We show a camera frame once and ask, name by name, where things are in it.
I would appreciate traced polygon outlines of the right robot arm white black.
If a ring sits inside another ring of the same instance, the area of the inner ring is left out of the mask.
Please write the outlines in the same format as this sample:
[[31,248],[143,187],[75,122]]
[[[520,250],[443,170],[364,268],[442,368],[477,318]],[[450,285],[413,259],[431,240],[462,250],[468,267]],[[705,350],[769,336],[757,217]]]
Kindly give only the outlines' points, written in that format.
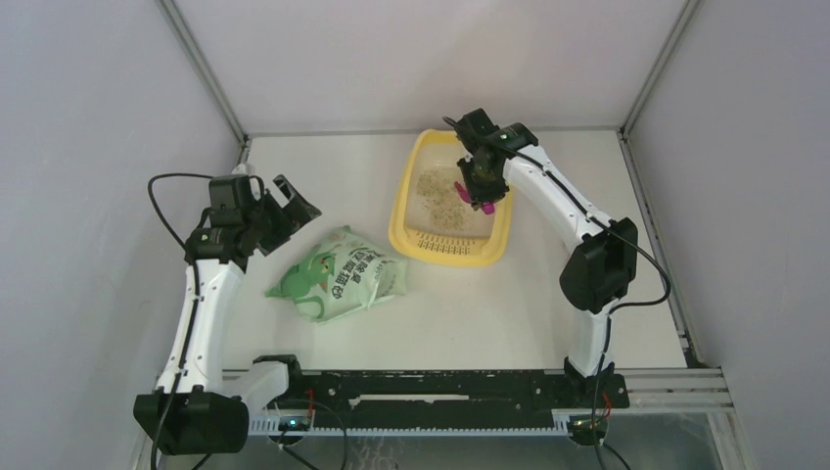
[[466,154],[457,165],[456,189],[473,210],[492,214],[512,191],[528,198],[564,244],[568,259],[559,275],[576,311],[574,339],[565,359],[567,398],[589,407],[601,399],[607,369],[612,309],[636,276],[638,229],[629,218],[597,209],[556,167],[538,137],[520,122],[501,127],[484,109],[444,122]]

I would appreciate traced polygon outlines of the pink plastic litter scoop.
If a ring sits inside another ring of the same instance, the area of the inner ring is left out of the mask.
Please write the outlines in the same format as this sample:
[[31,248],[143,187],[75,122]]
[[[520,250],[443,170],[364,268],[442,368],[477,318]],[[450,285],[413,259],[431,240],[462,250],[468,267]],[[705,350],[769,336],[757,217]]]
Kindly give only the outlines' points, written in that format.
[[481,211],[486,215],[493,215],[495,213],[494,203],[475,203],[467,188],[461,182],[455,181],[453,185],[461,200],[474,211]]

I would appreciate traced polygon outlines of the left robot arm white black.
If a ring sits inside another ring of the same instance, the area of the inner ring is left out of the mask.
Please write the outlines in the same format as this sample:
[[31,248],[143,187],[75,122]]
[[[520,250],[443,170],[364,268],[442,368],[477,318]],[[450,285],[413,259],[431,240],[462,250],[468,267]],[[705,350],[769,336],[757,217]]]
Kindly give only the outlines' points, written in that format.
[[175,338],[153,390],[136,397],[133,416],[160,455],[235,453],[246,443],[251,419],[272,401],[299,405],[306,393],[291,355],[262,356],[238,378],[223,378],[221,356],[233,304],[254,253],[270,255],[320,210],[282,174],[273,179],[286,198],[279,204],[257,175],[208,178],[209,204],[187,238],[186,284]]

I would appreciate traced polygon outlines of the green cat litter bag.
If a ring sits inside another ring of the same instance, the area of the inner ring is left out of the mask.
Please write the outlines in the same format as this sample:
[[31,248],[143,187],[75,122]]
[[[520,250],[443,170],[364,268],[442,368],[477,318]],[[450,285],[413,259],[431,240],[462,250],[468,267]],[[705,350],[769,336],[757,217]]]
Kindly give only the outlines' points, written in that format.
[[345,225],[331,230],[265,291],[323,324],[407,292],[408,261]]

